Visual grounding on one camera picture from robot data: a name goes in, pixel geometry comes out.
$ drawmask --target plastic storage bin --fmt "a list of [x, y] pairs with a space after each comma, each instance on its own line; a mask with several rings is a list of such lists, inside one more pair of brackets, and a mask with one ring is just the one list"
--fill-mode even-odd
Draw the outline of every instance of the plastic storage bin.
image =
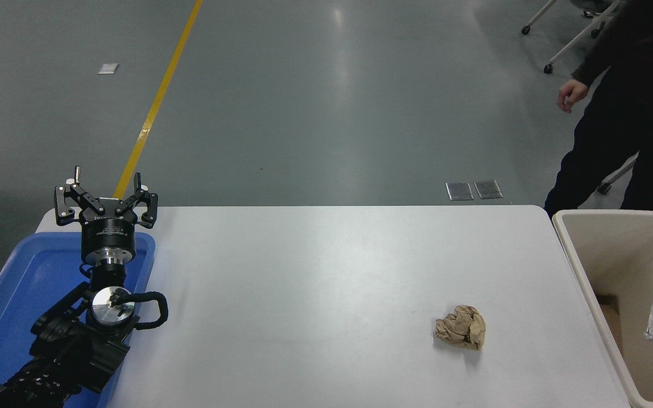
[[[653, 211], [569, 210], [553, 219], [601, 337], [634, 407], [653, 407]], [[615, 295], [622, 352], [596, 296]]]

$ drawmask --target chair leg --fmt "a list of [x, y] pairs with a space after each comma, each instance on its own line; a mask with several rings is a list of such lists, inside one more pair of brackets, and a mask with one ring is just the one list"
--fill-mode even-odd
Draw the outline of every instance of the chair leg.
[[607, 8], [604, 12], [601, 13], [600, 16], [597, 16], [593, 20], [591, 20], [591, 24], [588, 25], [588, 27], [584, 28], [580, 33], [578, 33], [577, 36], [575, 36], [566, 46], [564, 46], [561, 51], [559, 51], [557, 54], [555, 54], [549, 63], [546, 65], [546, 67], [551, 67], [551, 71], [553, 71], [553, 63], [561, 56], [565, 51], [570, 49], [572, 46], [574, 46], [580, 39], [585, 36], [588, 33], [591, 33], [596, 26], [600, 26], [601, 23], [604, 21], [607, 15], [611, 13], [611, 11], [614, 11], [614, 9], [619, 5], [619, 0], [614, 0], [614, 2], [611, 3], [609, 8]]
[[552, 6], [556, 1], [557, 1], [557, 0], [549, 0], [549, 2], [546, 3], [546, 5], [545, 5], [543, 8], [541, 8], [541, 9], [538, 11], [538, 13], [537, 13], [536, 15], [533, 16], [533, 18], [531, 19], [531, 21], [529, 21], [528, 24], [526, 24], [526, 27], [530, 27], [530, 26], [532, 26], [532, 25], [536, 22], [536, 20], [538, 20], [539, 18], [541, 18], [541, 16], [544, 15], [544, 13], [545, 13], [549, 8], [551, 8], [551, 6]]

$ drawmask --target metal floor plate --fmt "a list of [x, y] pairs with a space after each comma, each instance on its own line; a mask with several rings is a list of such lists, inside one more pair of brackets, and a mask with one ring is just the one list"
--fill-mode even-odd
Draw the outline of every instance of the metal floor plate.
[[452, 182], [445, 183], [448, 188], [448, 196], [452, 201], [467, 201], [468, 199], [475, 199], [472, 195], [469, 183]]
[[475, 189], [482, 199], [503, 198], [501, 188], [495, 180], [475, 181]]

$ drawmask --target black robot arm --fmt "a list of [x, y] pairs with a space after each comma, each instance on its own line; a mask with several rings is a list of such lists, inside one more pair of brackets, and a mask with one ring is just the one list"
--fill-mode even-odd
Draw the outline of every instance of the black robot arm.
[[[0, 384], [0, 406], [60, 408], [82, 387], [101, 392], [130, 349], [125, 338], [168, 319], [163, 294], [131, 294], [124, 287], [125, 264], [135, 257], [135, 225], [152, 228], [158, 218], [158, 196], [143, 186], [139, 173], [134, 184], [134, 193], [122, 201], [94, 198], [80, 185], [77, 166], [75, 178], [54, 189], [57, 225], [76, 220], [82, 225], [81, 258], [91, 265], [90, 282], [72, 289], [34, 323], [33, 359]], [[80, 207], [77, 218], [67, 199]], [[138, 219], [134, 209], [141, 202], [147, 211]], [[139, 322], [135, 304], [149, 300], [158, 302], [160, 317]]]

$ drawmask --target crumpled paper ball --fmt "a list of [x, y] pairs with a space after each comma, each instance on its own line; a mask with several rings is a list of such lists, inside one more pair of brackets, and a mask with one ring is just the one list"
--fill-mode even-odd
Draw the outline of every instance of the crumpled paper ball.
[[435, 335], [447, 344], [480, 350], [485, 343], [485, 320], [477, 308], [459, 305], [446, 318], [435, 320]]

